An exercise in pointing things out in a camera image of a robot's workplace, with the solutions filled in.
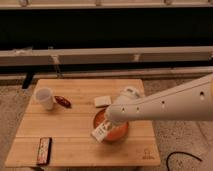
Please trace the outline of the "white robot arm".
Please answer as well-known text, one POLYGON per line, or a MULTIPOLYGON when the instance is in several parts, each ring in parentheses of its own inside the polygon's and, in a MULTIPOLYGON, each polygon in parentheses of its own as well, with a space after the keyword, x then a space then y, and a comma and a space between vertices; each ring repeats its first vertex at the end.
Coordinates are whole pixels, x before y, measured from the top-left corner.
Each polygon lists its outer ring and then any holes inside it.
POLYGON ((106 109, 114 125, 136 120, 213 121, 213 74, 142 97, 125 87, 106 109))

